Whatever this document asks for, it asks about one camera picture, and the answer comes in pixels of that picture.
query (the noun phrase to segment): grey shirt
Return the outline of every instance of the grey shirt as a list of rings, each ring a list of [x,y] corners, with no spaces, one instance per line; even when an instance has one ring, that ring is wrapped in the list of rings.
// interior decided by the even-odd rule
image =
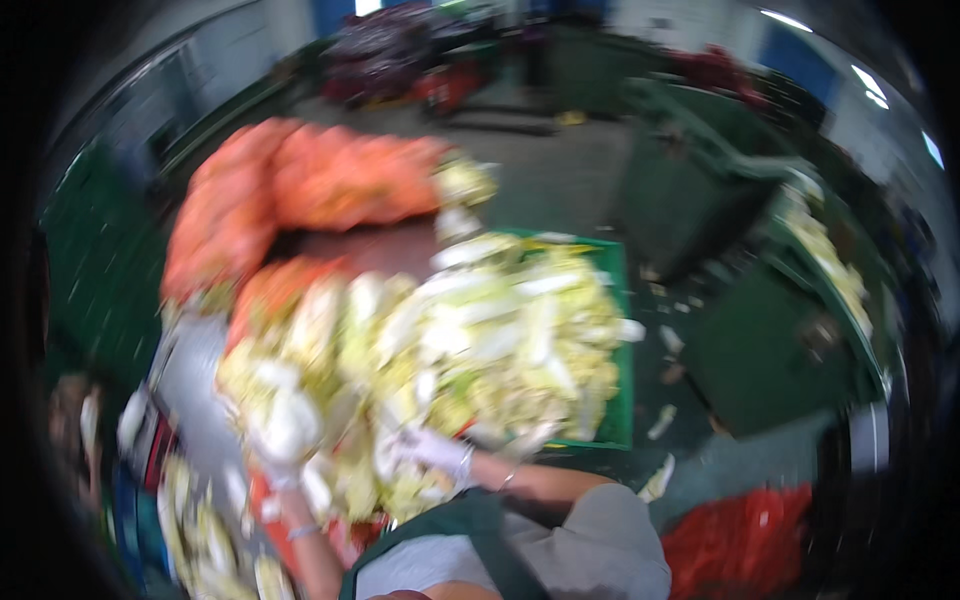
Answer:
[[[624,486],[590,490],[552,531],[508,513],[503,533],[553,600],[664,600],[670,594],[670,569],[647,505]],[[497,592],[467,536],[424,536],[362,568],[356,597],[449,581]]]

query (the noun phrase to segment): concrete floor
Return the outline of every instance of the concrete floor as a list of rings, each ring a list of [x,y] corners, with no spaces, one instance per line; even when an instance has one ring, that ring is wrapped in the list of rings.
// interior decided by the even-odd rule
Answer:
[[[604,225],[630,147],[627,124],[588,122],[564,128],[553,137],[446,130],[424,122],[411,107],[345,112],[312,98],[298,103],[295,114],[360,132],[437,135],[459,144],[478,160],[500,163],[500,190],[482,214],[491,227],[556,230],[589,237],[614,235]],[[703,309],[692,308],[689,314],[658,312],[659,304],[689,303],[690,290],[680,285],[669,291],[668,298],[654,296],[639,280],[636,265],[631,270],[635,292],[632,316],[647,326],[646,340],[635,345],[635,448],[629,453],[591,452],[588,457],[561,452],[548,455],[545,462],[602,472],[639,490],[667,454],[674,454],[677,465],[667,493],[651,505],[651,516],[661,531],[702,502],[758,486],[795,486],[813,480],[816,443],[834,415],[798,421],[748,441],[715,433],[703,401],[685,381],[672,386],[660,383],[661,372],[669,366],[663,358],[667,351],[660,339],[660,325],[673,327],[683,338]],[[648,440],[646,433],[665,404],[677,407],[677,417],[657,441]]]

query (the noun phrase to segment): green apron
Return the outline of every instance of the green apron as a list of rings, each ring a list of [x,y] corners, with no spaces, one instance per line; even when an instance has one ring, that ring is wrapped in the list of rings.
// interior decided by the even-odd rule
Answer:
[[[503,600],[547,600],[546,590],[503,539],[503,498],[480,490],[413,518],[381,538],[357,560],[340,588],[340,600],[356,597],[357,573],[397,545],[422,536],[467,536]]]

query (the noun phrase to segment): person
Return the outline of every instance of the person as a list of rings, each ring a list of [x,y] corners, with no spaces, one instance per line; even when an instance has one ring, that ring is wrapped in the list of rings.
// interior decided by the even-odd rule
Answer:
[[[401,436],[396,451],[476,487],[400,525],[346,573],[303,493],[285,487],[281,519],[310,600],[669,595],[660,540],[630,489],[578,470],[516,466],[427,429]]]
[[[73,506],[83,522],[95,521],[102,508],[100,442],[84,448],[80,433],[80,413],[84,399],[99,402],[99,387],[91,386],[83,375],[64,375],[50,395],[48,433],[55,450],[56,468],[61,482],[70,492]]]

